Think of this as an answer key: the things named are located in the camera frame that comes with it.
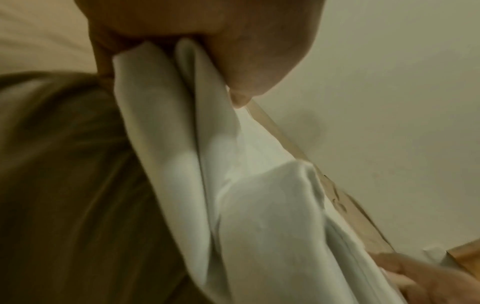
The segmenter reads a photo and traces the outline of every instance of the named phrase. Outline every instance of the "white fabric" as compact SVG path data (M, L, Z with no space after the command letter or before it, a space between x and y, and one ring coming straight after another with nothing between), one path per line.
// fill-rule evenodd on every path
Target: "white fabric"
M402 303L326 205L313 166L232 108L200 46L180 41L172 61L145 43L114 67L130 141L214 303Z

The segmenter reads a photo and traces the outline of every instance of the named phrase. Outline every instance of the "beige wall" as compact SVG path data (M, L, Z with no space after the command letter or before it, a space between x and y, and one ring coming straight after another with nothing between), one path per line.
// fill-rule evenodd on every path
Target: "beige wall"
M398 251L480 237L480 2L327 2L260 105Z

